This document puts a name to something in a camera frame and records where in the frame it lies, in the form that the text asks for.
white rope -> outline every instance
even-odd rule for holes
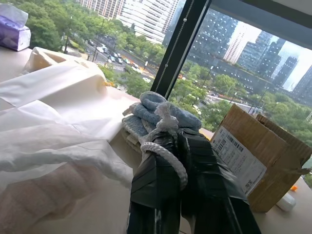
[[[161,116],[162,119],[157,123],[156,129],[151,131],[145,137],[144,143],[141,145],[142,162],[140,165],[142,165],[142,163],[150,156],[148,151],[160,155],[173,167],[179,176],[180,188],[183,190],[186,187],[188,181],[187,173],[183,164],[170,151],[156,143],[150,142],[156,134],[160,132],[168,132],[174,137],[176,145],[176,130],[178,129],[178,120],[176,117],[170,115],[170,105],[171,104],[169,102],[164,102],[157,107],[155,114]]]

purple tissue box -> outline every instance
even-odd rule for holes
[[[28,27],[20,26],[6,17],[0,16],[0,46],[20,51],[30,44],[31,33]]]

window frame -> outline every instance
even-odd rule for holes
[[[302,13],[300,19],[282,18],[285,11],[293,16],[297,16],[298,11],[286,6],[270,10],[274,3],[269,1],[257,5],[255,0],[186,0],[151,91],[168,99],[209,8],[312,50],[312,16]],[[305,26],[298,24],[302,19],[309,19]]]

window glass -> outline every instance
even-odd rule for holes
[[[0,0],[29,14],[31,46],[96,62],[135,97],[151,89],[185,0]]]
[[[311,57],[311,50],[209,9],[169,100],[211,132],[235,103],[312,147]]]

desk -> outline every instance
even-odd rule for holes
[[[8,80],[18,75],[27,62],[30,53],[31,50],[29,49],[14,52],[0,47],[0,81]],[[125,98],[132,102],[138,101],[137,98],[113,87],[106,87],[106,92],[104,92],[103,95],[109,98],[120,99],[120,101]],[[116,153],[118,153],[135,171],[140,163],[140,156],[123,141],[120,134],[113,139],[111,145]],[[296,186],[298,187],[297,192],[290,192],[297,202],[291,212],[284,213],[275,206],[266,214],[254,214],[263,234],[311,233],[312,191],[302,178],[296,182]],[[190,227],[185,219],[181,220],[181,230],[190,234]]]

